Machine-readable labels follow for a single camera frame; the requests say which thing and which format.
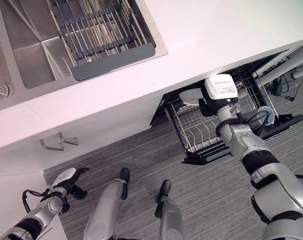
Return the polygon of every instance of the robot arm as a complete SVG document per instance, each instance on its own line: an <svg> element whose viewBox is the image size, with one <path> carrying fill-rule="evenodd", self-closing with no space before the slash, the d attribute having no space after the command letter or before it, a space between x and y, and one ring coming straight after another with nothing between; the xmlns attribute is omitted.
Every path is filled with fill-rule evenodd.
<svg viewBox="0 0 303 240"><path fill-rule="evenodd" d="M68 194L74 195L76 199L86 197L87 191L76 186L75 182L87 170L88 168L70 168L62 172L37 207L0 236L0 240L36 240L56 215L68 211Z"/></svg>
<svg viewBox="0 0 303 240"><path fill-rule="evenodd" d="M220 122L217 136L243 164L251 184L257 189L251 202L261 220L268 224L263 239L303 240L303 185L251 129L259 122L272 124L273 111L264 107L260 113L259 110L252 112L251 120L246 119L248 114L245 117L240 111L235 83L227 74L206 79L201 90L204 96L199 100L202 114L205 117L217 115Z"/></svg>

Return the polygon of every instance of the cabinet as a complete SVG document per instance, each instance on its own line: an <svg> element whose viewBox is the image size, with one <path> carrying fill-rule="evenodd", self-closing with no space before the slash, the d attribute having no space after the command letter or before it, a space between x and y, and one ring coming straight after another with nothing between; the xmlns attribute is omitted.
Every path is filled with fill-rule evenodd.
<svg viewBox="0 0 303 240"><path fill-rule="evenodd" d="M162 93L149 94L2 147L0 176L43 171L144 131L161 98ZM59 132L68 140L77 137L79 144L64 143L63 151L41 146L43 139L47 146L59 147Z"/></svg>

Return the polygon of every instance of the drying rack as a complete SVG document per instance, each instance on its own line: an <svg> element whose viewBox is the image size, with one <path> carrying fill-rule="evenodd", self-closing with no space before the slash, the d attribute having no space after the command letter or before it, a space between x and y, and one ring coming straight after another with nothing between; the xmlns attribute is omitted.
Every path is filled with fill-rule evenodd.
<svg viewBox="0 0 303 240"><path fill-rule="evenodd" d="M135 1L47 0L78 81L155 55L153 38Z"/></svg>
<svg viewBox="0 0 303 240"><path fill-rule="evenodd" d="M261 133L266 140L275 136L301 120L303 115L278 115L268 93L262 86L259 78L254 78L257 62L248 63L224 72L233 77L238 90L240 108L242 113L248 113L262 106L269 106L275 114L273 125L267 126ZM164 110L178 136L184 149L186 158L184 163L205 165L211 161L230 154L230 149L221 138L216 136L216 127L219 124L217 116L205 117L198 106L185 105L179 98L179 93L200 88L204 80L175 90L164 99Z"/></svg>

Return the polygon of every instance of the kitchen sink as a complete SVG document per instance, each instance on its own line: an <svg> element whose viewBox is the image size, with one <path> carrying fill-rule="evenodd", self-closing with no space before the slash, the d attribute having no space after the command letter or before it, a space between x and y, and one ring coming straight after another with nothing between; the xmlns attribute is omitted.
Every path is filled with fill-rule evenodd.
<svg viewBox="0 0 303 240"><path fill-rule="evenodd" d="M143 0L0 0L0 110L165 54Z"/></svg>

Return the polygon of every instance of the cabinet handle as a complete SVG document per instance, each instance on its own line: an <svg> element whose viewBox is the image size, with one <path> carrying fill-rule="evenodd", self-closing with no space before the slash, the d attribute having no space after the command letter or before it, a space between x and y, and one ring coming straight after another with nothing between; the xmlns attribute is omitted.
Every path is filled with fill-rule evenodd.
<svg viewBox="0 0 303 240"><path fill-rule="evenodd" d="M58 133L59 137L60 137L60 140L65 143L65 144L72 144L72 145L78 145L78 139L77 137L75 136L73 139L74 141L68 141L64 138L63 134L61 132Z"/></svg>
<svg viewBox="0 0 303 240"><path fill-rule="evenodd" d="M53 146L46 146L44 139L40 140L40 144L44 149L47 150L55 150L55 151L63 151L64 150L64 145L62 144L62 142L60 142L60 147L53 147Z"/></svg>

